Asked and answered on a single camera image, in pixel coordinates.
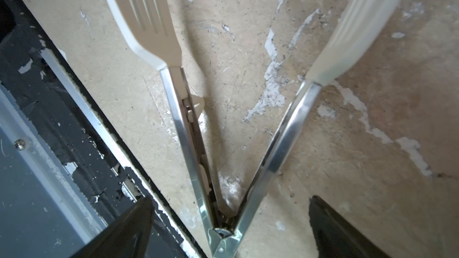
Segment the steel tongs cream tips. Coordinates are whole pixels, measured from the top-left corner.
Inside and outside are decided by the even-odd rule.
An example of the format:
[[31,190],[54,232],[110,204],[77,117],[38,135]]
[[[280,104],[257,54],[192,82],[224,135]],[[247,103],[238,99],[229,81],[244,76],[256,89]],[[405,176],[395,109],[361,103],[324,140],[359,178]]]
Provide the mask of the steel tongs cream tips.
[[198,125],[203,102],[188,88],[167,0],[106,1],[131,50],[160,73],[212,255],[232,258],[322,87],[348,71],[364,55],[400,0],[350,1],[331,39],[307,72],[232,219],[219,212]]

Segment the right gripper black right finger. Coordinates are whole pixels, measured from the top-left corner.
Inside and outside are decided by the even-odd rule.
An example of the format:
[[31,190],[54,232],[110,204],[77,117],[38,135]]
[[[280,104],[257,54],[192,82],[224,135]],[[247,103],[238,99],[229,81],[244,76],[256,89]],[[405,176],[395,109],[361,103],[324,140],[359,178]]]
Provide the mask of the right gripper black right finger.
[[320,258],[388,257],[317,195],[310,198],[309,215]]

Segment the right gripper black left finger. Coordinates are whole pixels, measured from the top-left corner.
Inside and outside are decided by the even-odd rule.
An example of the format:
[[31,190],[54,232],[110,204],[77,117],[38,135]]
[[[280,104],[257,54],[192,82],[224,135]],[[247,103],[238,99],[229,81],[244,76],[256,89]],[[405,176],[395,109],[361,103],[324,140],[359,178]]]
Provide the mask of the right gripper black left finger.
[[152,199],[141,198],[73,257],[143,258],[151,235],[153,212]]

